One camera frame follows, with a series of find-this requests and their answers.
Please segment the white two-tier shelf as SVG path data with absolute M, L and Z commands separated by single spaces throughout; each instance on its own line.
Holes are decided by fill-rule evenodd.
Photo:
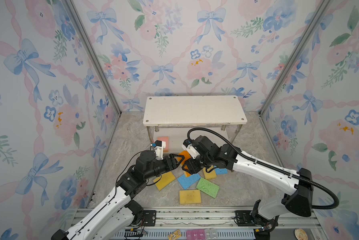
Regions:
M 190 128 L 209 128 L 227 137 L 227 126 L 236 126 L 230 138 L 233 142 L 246 123 L 237 96 L 148 97 L 143 119 L 151 143 L 158 137 L 169 137 L 169 153 L 182 151 Z

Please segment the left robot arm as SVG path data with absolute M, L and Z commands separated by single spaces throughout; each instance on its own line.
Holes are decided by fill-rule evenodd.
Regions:
M 169 154 L 162 159 L 155 151 L 144 150 L 133 156 L 117 178 L 115 187 L 88 215 L 67 231 L 57 230 L 53 240 L 108 240 L 121 229 L 137 223 L 143 207 L 134 197 L 148 186 L 149 179 L 175 170 L 184 161 L 183 155 Z

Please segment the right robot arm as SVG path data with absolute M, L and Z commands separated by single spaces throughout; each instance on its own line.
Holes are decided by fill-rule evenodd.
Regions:
M 311 216 L 312 185 L 293 178 L 292 175 L 297 175 L 297 171 L 263 162 L 232 144 L 219 147 L 206 136 L 195 140 L 186 139 L 182 148 L 190 155 L 183 166 L 183 170 L 189 174 L 196 174 L 206 167 L 217 167 L 248 174 L 281 191 L 279 195 L 266 200 L 257 200 L 248 213 L 237 214 L 235 220 L 239 225 L 273 225 L 277 216 L 287 213 L 300 217 Z

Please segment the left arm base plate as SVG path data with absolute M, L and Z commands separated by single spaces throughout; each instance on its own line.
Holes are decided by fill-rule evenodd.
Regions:
M 131 223 L 133 227 L 154 227 L 157 220 L 157 211 L 155 210 L 143 210 L 134 216 Z

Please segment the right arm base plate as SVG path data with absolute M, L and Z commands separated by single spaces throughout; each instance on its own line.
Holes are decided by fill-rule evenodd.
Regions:
M 276 216 L 273 219 L 267 220 L 260 215 L 253 214 L 252 211 L 238 210 L 234 212 L 233 220 L 239 227 L 269 227 L 274 224 L 277 226 L 278 218 L 279 216 Z

